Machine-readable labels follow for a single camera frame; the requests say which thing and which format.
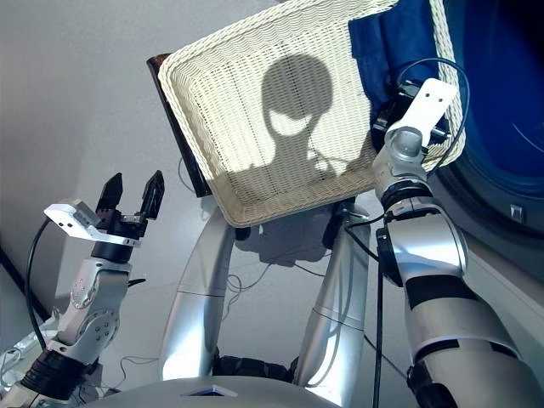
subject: white plastic part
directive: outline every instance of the white plastic part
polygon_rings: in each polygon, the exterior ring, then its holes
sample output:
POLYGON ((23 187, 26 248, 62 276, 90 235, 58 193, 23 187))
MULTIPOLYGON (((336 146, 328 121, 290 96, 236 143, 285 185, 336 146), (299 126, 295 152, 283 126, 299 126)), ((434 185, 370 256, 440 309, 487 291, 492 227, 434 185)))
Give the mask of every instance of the white plastic part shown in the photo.
POLYGON ((66 234, 74 238, 82 238, 87 241, 109 242, 127 247, 139 247, 140 241, 124 236, 109 235, 100 232, 94 227, 91 218, 84 212, 81 200, 73 202, 60 202, 51 204, 43 212, 51 221, 57 224, 66 234))
POLYGON ((431 130, 438 123, 457 94, 457 88, 435 78, 425 81, 410 107, 398 122, 391 125, 389 132, 409 127, 422 133, 423 146, 431 139, 431 130))

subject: white wall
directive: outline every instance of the white wall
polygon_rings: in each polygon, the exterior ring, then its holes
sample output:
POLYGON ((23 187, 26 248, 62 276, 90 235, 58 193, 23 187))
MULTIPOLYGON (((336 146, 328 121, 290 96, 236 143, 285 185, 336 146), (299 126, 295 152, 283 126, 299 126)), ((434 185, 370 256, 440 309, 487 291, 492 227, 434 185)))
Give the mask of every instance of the white wall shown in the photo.
MULTIPOLYGON (((166 215, 150 229, 149 251, 163 255, 181 229, 197 237, 199 203, 177 181, 179 151, 145 61, 273 4, 0 3, 0 242, 18 269, 47 205, 79 196, 92 206, 116 172, 124 173, 126 211, 137 209, 145 181, 157 168, 165 173, 166 215)), ((87 255, 87 245, 64 244, 64 236, 49 228, 37 252, 33 288, 46 306, 53 302, 63 252, 61 268, 70 276, 87 255)), ((191 244, 179 250, 179 265, 191 244)))

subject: black cable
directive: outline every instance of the black cable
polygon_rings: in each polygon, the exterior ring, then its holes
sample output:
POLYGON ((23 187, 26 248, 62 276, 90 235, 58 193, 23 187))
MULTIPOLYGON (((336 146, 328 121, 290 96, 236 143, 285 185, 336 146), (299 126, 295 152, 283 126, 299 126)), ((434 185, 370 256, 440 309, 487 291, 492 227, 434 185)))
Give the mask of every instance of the black cable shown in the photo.
MULTIPOLYGON (((367 335, 365 335, 365 341, 368 343, 369 346, 372 347, 374 351, 376 351, 376 345, 372 342, 370 338, 368 338, 367 335)), ((402 378, 405 380, 408 379, 408 376, 385 354, 382 354, 382 359, 385 360, 393 370, 396 371, 397 374, 399 374, 402 378)))
POLYGON ((145 282, 145 279, 144 279, 144 278, 132 279, 132 280, 129 280, 129 281, 128 281, 128 287, 131 287, 131 286, 134 286, 134 285, 138 285, 139 283, 144 283, 144 282, 145 282))
POLYGON ((376 316, 376 360, 374 363, 374 391, 372 408, 380 405, 380 382, 382 379, 382 340, 383 340, 383 275, 377 269, 377 316, 376 316))
POLYGON ((376 262, 379 262, 377 255, 373 251, 371 251, 370 248, 363 243, 363 241, 359 239, 359 237, 349 228, 349 225, 344 227, 344 230, 348 233, 349 236, 354 239, 354 241, 357 243, 357 245, 359 245, 359 247, 361 247, 363 251, 368 253, 369 257, 374 259, 376 262))
POLYGON ((370 225, 370 224, 374 224, 376 222, 378 222, 380 219, 382 219, 383 217, 385 216, 385 213, 380 215, 379 217, 376 217, 374 219, 370 219, 368 221, 364 221, 362 223, 354 223, 354 224, 350 224, 348 225, 346 228, 351 230, 352 228, 355 228, 355 227, 360 227, 362 225, 370 225))
POLYGON ((37 324, 36 315, 34 314, 34 308, 32 307, 32 295, 31 295, 31 272, 32 272, 32 262, 34 260, 34 252, 36 251, 36 246, 40 237, 42 236, 43 230, 48 226, 50 222, 49 218, 45 218, 42 226, 37 231, 34 236, 34 240, 31 244, 31 250, 28 252, 28 260, 26 261, 26 281, 25 281, 25 300, 26 308, 28 309, 28 316, 31 319, 32 329, 36 333, 37 341, 40 343, 42 350, 45 350, 45 339, 43 338, 42 332, 40 331, 40 326, 37 324))
POLYGON ((435 62, 440 62, 442 64, 446 64, 446 65, 449 65, 453 68, 455 68, 457 70, 457 72, 459 73, 459 75, 461 75, 462 77, 462 80, 465 82, 465 100, 464 100, 464 107, 463 107, 463 110, 462 110, 462 119, 461 119, 461 123, 459 124, 459 128, 457 129, 457 132, 456 132, 456 135, 453 137, 453 140, 451 141, 451 144, 450 144, 450 147, 448 147, 448 149, 445 151, 445 153, 442 155, 442 157, 440 157, 440 160, 438 161, 438 163, 436 163, 436 165, 428 172, 428 178, 431 177, 433 174, 436 173, 436 171, 438 170, 438 168, 442 165, 442 163, 444 163, 444 161, 448 158, 448 156, 450 155, 450 153, 453 151, 453 149, 455 148, 457 142, 459 141, 459 138, 461 137, 462 135, 462 131, 463 129, 465 128, 465 122, 467 121, 467 116, 468 116, 468 105, 470 103, 470 85, 468 84, 468 78, 467 78, 467 74, 465 73, 465 71, 461 68, 460 65, 456 64, 455 62, 453 61, 450 61, 449 59, 446 59, 446 58, 440 58, 440 57, 429 57, 429 58, 423 58, 423 59, 418 59, 417 61, 414 61, 412 62, 411 64, 409 64, 407 67, 405 67, 401 72, 400 74, 397 76, 397 81, 396 81, 396 84, 397 84, 397 88, 400 88, 400 85, 402 83, 402 80, 403 80, 403 77, 405 75, 405 73, 410 70, 411 68, 413 68, 414 66, 416 65, 420 65, 424 62, 429 62, 429 61, 435 61, 435 62))
POLYGON ((315 273, 315 272, 312 271, 312 270, 309 270, 309 269, 307 269, 307 268, 304 268, 303 266, 299 265, 299 264, 296 263, 296 262, 294 262, 294 263, 292 264, 292 266, 296 266, 297 268, 303 270, 304 272, 308 272, 309 274, 311 274, 311 275, 313 275, 313 276, 319 276, 320 278, 325 277, 325 276, 322 275, 322 274, 317 274, 317 273, 315 273))
MULTIPOLYGON (((374 219, 362 222, 362 223, 356 223, 346 226, 344 229, 345 231, 351 236, 354 241, 366 252, 368 255, 374 259, 375 261, 379 262, 379 257, 372 252, 368 246, 366 246, 359 237, 351 230, 354 227, 358 227, 361 225, 370 225, 373 224, 380 219, 383 218, 385 214, 380 215, 379 217, 376 217, 374 219)), ((380 382, 382 378, 382 344, 383 344, 383 276, 380 273, 380 269, 378 268, 377 272, 377 316, 376 316, 376 360, 374 363, 374 391, 372 395, 372 408, 378 408, 380 404, 380 382)))

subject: wire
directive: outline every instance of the wire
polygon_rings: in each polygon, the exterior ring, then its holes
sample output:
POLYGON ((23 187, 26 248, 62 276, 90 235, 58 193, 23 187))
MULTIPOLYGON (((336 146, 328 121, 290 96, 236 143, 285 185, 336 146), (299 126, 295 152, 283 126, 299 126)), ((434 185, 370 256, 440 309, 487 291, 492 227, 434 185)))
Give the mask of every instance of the wire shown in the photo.
POLYGON ((316 274, 315 272, 307 269, 307 268, 304 268, 303 266, 299 265, 298 263, 293 263, 292 266, 296 266, 297 268, 303 270, 304 272, 308 272, 309 274, 313 275, 313 276, 319 276, 320 278, 324 278, 325 276, 322 275, 322 274, 316 274))
POLYGON ((349 225, 344 227, 344 230, 348 233, 349 236, 354 239, 354 241, 357 243, 357 245, 359 245, 359 247, 361 247, 363 251, 368 253, 368 255, 376 262, 379 262, 379 258, 377 257, 377 255, 373 251, 371 251, 370 248, 363 243, 363 241, 359 239, 359 237, 349 228, 349 225))
POLYGON ((376 315, 376 360, 374 363, 374 391, 372 408, 380 405, 380 382, 382 379, 382 343, 383 343, 383 275, 377 271, 377 315, 376 315))
POLYGON ((155 361, 158 361, 158 360, 159 359, 157 359, 156 357, 139 357, 137 355, 125 355, 119 360, 119 366, 121 367, 121 372, 122 372, 122 380, 115 387, 108 387, 108 388, 118 389, 127 380, 127 371, 125 370, 125 367, 122 364, 123 361, 129 361, 135 365, 143 366, 146 364, 154 363, 155 361))
POLYGON ((436 62, 440 62, 442 64, 446 64, 446 65, 449 65, 453 68, 455 68, 457 70, 457 72, 459 73, 459 75, 461 75, 462 77, 462 80, 465 82, 465 98, 464 98, 464 107, 463 107, 463 110, 462 110, 462 119, 461 119, 461 123, 459 123, 459 128, 457 129, 457 132, 456 132, 456 135, 453 137, 453 140, 451 141, 451 144, 450 144, 450 147, 448 147, 448 149, 445 151, 445 153, 442 155, 442 157, 440 157, 440 160, 436 163, 436 165, 428 172, 428 178, 430 178, 433 174, 436 173, 436 171, 438 170, 438 168, 440 166, 442 166, 442 163, 445 162, 445 160, 448 158, 448 156, 450 155, 450 153, 453 151, 453 149, 455 148, 457 142, 459 141, 459 138, 461 137, 462 135, 462 131, 463 129, 465 128, 465 122, 467 121, 467 116, 468 116, 468 105, 470 103, 470 85, 468 84, 468 78, 467 78, 467 74, 465 73, 465 71, 461 68, 460 65, 456 64, 455 62, 449 60, 449 59, 446 59, 446 58, 440 58, 440 57, 430 57, 430 58, 423 58, 423 59, 418 59, 417 61, 414 61, 412 62, 411 64, 409 64, 407 67, 405 67, 400 73, 399 75, 397 76, 397 81, 396 81, 396 84, 397 84, 397 88, 400 88, 400 85, 402 83, 402 80, 403 80, 403 77, 404 75, 406 74, 406 72, 408 70, 410 70, 411 68, 413 68, 414 66, 416 65, 420 65, 424 62, 429 62, 429 61, 436 61, 436 62))
MULTIPOLYGON (((365 341, 376 351, 376 345, 372 342, 367 335, 365 335, 365 341)), ((403 377, 405 380, 408 379, 408 376, 385 354, 382 354, 382 359, 388 362, 388 364, 393 368, 397 374, 403 377)))
POLYGON ((80 384, 80 386, 78 387, 79 389, 78 389, 78 391, 77 391, 77 397, 78 397, 78 399, 79 399, 79 401, 77 401, 77 403, 78 403, 79 405, 85 405, 85 404, 87 404, 87 401, 86 401, 85 399, 83 399, 83 397, 82 397, 82 386, 83 386, 83 384, 80 384))
POLYGON ((132 279, 132 280, 129 280, 129 281, 128 281, 128 287, 131 287, 131 286, 134 286, 134 285, 138 285, 139 283, 144 283, 144 282, 145 282, 145 279, 144 279, 144 278, 132 279))
POLYGON ((34 308, 32 307, 31 272, 32 272, 32 262, 34 261, 34 252, 36 251, 37 243, 38 241, 40 241, 42 232, 43 230, 45 230, 45 227, 48 226, 50 221, 51 220, 49 218, 45 218, 45 220, 43 221, 42 226, 39 228, 36 235, 34 236, 34 240, 32 240, 31 249, 28 252, 28 260, 26 261, 26 281, 25 281, 26 308, 28 309, 28 315, 31 319, 32 329, 34 329, 34 333, 36 333, 37 341, 40 343, 42 350, 45 349, 45 340, 43 338, 42 332, 40 331, 40 326, 37 324, 36 315, 34 314, 34 308))
MULTIPOLYGON (((352 231, 352 228, 359 227, 362 225, 370 225, 379 221, 384 217, 385 214, 380 215, 374 219, 364 221, 362 223, 351 224, 344 227, 344 230, 351 236, 354 241, 361 247, 368 255, 379 262, 379 257, 372 252, 368 246, 366 246, 363 241, 352 231)), ((372 394, 372 408, 377 408, 380 404, 380 382, 382 377, 382 344, 383 344, 383 275, 378 268, 377 272, 377 317, 376 317, 376 346, 371 343, 367 338, 366 340, 372 344, 372 347, 376 350, 376 360, 374 363, 374 391, 372 394)))
POLYGON ((230 275, 227 276, 227 287, 229 288, 229 290, 234 292, 235 295, 233 297, 231 297, 229 302, 227 303, 227 312, 225 313, 225 315, 223 316, 223 319, 221 319, 221 321, 225 321, 225 319, 229 316, 230 307, 234 303, 236 303, 238 301, 241 294, 243 292, 247 291, 248 289, 251 289, 252 287, 256 286, 264 278, 264 275, 266 274, 266 272, 269 270, 269 268, 272 265, 273 265, 273 263, 268 263, 266 265, 266 268, 264 268, 263 272, 258 277, 258 279, 255 280, 251 285, 248 285, 248 286, 242 286, 241 279, 240 279, 240 277, 238 275, 230 274, 230 275), (238 286, 235 286, 232 283, 230 283, 229 279, 236 279, 237 282, 238 282, 238 286))
POLYGON ((16 347, 13 347, 13 348, 10 348, 9 350, 6 350, 3 352, 3 358, 2 358, 2 364, 0 365, 0 385, 2 385, 2 387, 4 387, 5 389, 8 389, 10 387, 13 386, 13 384, 7 384, 4 380, 3 380, 3 375, 4 375, 4 369, 5 369, 5 366, 6 366, 6 357, 8 357, 8 354, 17 354, 14 359, 15 361, 13 361, 13 359, 9 362, 10 366, 15 366, 19 360, 20 360, 20 350, 16 347))
POLYGON ((193 189, 191 189, 191 187, 189 186, 189 183, 187 183, 183 177, 181 177, 181 163, 184 162, 184 158, 183 157, 180 157, 179 158, 179 161, 178 161, 178 177, 179 177, 179 181, 181 181, 181 184, 184 185, 184 187, 189 190, 191 193, 195 194, 195 191, 193 189))

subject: silver metal support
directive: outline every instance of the silver metal support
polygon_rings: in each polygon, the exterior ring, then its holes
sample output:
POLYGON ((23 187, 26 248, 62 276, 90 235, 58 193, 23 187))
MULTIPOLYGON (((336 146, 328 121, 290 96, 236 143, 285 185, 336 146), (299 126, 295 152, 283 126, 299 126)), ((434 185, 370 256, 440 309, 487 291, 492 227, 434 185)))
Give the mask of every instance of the silver metal support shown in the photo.
MULTIPOLYGON (((397 207, 412 207, 414 201, 403 200, 397 207)), ((418 276, 464 274, 467 244, 445 213, 393 220, 388 231, 403 284, 418 276)))
MULTIPOLYGON (((360 210, 342 213, 343 226, 361 221, 350 215, 360 210)), ((368 245, 370 226, 354 231, 368 245)), ((367 277, 368 255, 342 227, 306 326, 294 379, 339 406, 349 406, 360 366, 367 277)))
POLYGON ((493 351, 489 343, 460 341, 422 358, 433 383, 444 384, 456 406, 544 406, 542 391, 530 368, 521 360, 493 351))
POLYGON ((164 380, 207 376, 217 347, 235 229, 216 209, 179 282, 159 359, 164 380))
POLYGON ((119 329, 119 309, 128 289, 130 263, 87 258, 71 288, 71 301, 48 349, 93 364, 119 329))
POLYGON ((445 340, 478 340, 499 344, 519 356, 493 309, 483 300, 443 297, 406 308, 412 358, 425 347, 445 340))

